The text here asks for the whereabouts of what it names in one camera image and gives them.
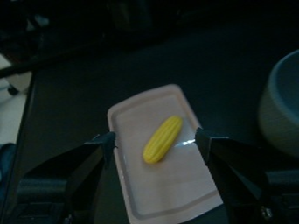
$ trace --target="yellow toy corn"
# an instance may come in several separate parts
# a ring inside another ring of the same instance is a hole
[[[173,115],[163,122],[145,147],[145,161],[155,164],[170,150],[184,127],[184,119]]]

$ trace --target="white bowl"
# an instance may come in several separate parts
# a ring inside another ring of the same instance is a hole
[[[299,50],[277,63],[262,96],[258,121],[268,141],[299,157]]]

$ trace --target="plastic tray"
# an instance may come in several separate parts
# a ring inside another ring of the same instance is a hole
[[[143,160],[143,149],[165,119],[184,117],[177,142],[158,164]],[[194,139],[201,126],[184,91],[167,85],[135,95],[107,112],[117,132],[115,158],[130,222],[182,223],[222,204]]]

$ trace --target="dark table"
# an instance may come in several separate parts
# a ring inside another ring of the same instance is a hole
[[[11,195],[41,162],[109,132],[111,106],[170,83],[182,87],[206,130],[264,145],[258,103],[272,68],[299,47],[298,15],[282,3],[233,8],[180,26],[166,41],[134,50],[105,41],[35,71]],[[109,173],[97,220],[129,223],[114,159]],[[229,223],[224,206],[186,223]]]

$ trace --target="white tray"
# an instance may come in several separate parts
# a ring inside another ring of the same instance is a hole
[[[184,117],[181,135],[163,161],[147,164],[146,143],[173,115]],[[201,124],[181,88],[167,85],[135,95],[110,109],[107,119],[117,132],[117,168],[130,222],[182,223],[221,205],[197,144],[182,144],[196,138]]]

